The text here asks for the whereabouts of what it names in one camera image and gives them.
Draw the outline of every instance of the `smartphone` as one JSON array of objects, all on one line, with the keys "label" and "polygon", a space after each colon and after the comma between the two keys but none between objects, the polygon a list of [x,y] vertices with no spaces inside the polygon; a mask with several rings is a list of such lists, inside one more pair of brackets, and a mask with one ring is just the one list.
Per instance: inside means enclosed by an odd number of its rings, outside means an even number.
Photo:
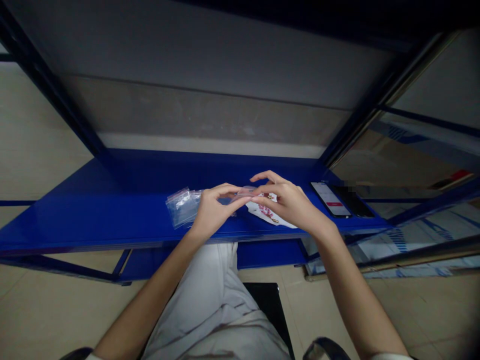
[{"label": "smartphone", "polygon": [[320,197],[328,212],[335,218],[349,218],[352,216],[350,211],[342,204],[339,198],[324,182],[311,182],[313,189]]},{"label": "smartphone", "polygon": [[374,213],[358,197],[357,193],[347,186],[331,185],[334,193],[338,195],[346,207],[359,218],[374,218]]}]

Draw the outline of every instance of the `plastic bag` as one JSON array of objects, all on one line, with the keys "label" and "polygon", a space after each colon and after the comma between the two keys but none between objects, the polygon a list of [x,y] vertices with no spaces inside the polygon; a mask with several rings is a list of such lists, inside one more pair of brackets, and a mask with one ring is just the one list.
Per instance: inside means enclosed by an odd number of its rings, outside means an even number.
[{"label": "plastic bag", "polygon": [[242,187],[242,188],[240,189],[240,191],[237,192],[237,193],[235,194],[235,196],[230,199],[230,203],[233,203],[235,200],[240,199],[240,198],[252,197],[252,196],[253,196],[253,195],[252,195],[252,192],[253,192],[254,190],[256,190],[256,189],[257,189],[256,187],[254,187],[254,186],[249,186],[249,185]]},{"label": "plastic bag", "polygon": [[[256,187],[253,186],[244,186],[234,197],[220,197],[218,202],[222,205],[228,205],[237,199],[247,196],[251,197],[255,189]],[[203,190],[190,190],[188,187],[185,187],[166,198],[165,205],[170,213],[174,229],[182,226],[187,228],[192,226],[199,211],[202,193]],[[231,216],[236,217],[237,213],[234,212]]]},{"label": "plastic bag", "polygon": [[192,223],[199,210],[201,191],[190,191],[188,187],[167,197],[165,205],[170,213],[174,229]]}]

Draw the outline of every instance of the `blue metal shelf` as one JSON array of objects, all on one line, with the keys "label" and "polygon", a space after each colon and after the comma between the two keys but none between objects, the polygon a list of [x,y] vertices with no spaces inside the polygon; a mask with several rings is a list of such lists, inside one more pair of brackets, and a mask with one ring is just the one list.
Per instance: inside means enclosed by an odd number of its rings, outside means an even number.
[{"label": "blue metal shelf", "polygon": [[[133,250],[119,278],[120,283],[150,279],[174,246]],[[238,244],[237,267],[241,269],[305,264],[307,253],[300,239],[248,241]]]},{"label": "blue metal shelf", "polygon": [[[311,181],[340,180],[316,159],[111,149],[79,169],[0,230],[0,256],[144,249],[177,242],[187,229],[173,229],[166,197],[186,186],[205,189],[229,182],[250,184],[271,169],[301,186],[328,215]],[[377,233],[391,227],[375,218],[332,218],[343,234]],[[212,242],[279,240],[306,236],[237,212]]]}]

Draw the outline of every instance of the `sleeve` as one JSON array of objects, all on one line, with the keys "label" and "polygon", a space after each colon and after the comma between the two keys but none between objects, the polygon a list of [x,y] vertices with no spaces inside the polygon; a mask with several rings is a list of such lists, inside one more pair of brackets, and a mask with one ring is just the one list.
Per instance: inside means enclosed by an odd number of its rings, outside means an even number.
[{"label": "sleeve", "polygon": [[413,360],[410,356],[383,353],[373,356],[370,360]]},{"label": "sleeve", "polygon": [[85,360],[102,360],[102,359],[99,358],[98,356],[95,356],[93,353],[91,353],[90,355],[88,355],[88,357]]}]

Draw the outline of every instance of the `finger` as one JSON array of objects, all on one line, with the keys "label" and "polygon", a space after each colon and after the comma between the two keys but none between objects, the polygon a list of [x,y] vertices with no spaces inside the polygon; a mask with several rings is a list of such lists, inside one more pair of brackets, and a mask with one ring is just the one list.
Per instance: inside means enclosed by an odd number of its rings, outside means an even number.
[{"label": "finger", "polygon": [[282,196],[283,190],[281,184],[272,184],[259,186],[254,191],[252,191],[252,194],[254,195],[259,195],[261,193],[274,193],[277,196]]},{"label": "finger", "polygon": [[220,184],[220,185],[217,185],[217,186],[215,186],[215,187],[212,187],[212,189],[216,189],[216,188],[219,188],[219,187],[222,187],[222,186],[226,186],[226,185],[235,186],[235,185],[232,185],[231,183],[224,182],[223,184]]},{"label": "finger", "polygon": [[268,197],[265,196],[255,196],[251,198],[251,201],[255,204],[263,205],[272,210],[274,213],[278,213],[281,209],[282,205],[279,203],[270,200]]},{"label": "finger", "polygon": [[267,171],[264,171],[264,172],[260,172],[256,175],[254,175],[250,179],[250,181],[252,183],[254,183],[254,182],[256,182],[258,180],[261,180],[261,179],[268,179],[274,184],[281,183],[281,182],[286,182],[286,180],[283,177],[281,177],[277,173],[273,172],[272,170],[267,170]]},{"label": "finger", "polygon": [[238,193],[242,188],[240,186],[235,186],[235,185],[219,185],[216,186],[212,189],[210,189],[211,194],[215,197],[215,199],[218,199],[221,195],[225,195],[228,193]]},{"label": "finger", "polygon": [[241,197],[234,202],[229,203],[226,207],[228,208],[228,211],[230,212],[230,215],[234,213],[234,211],[237,211],[240,209],[243,205],[248,203],[250,200],[252,200],[251,197]]}]

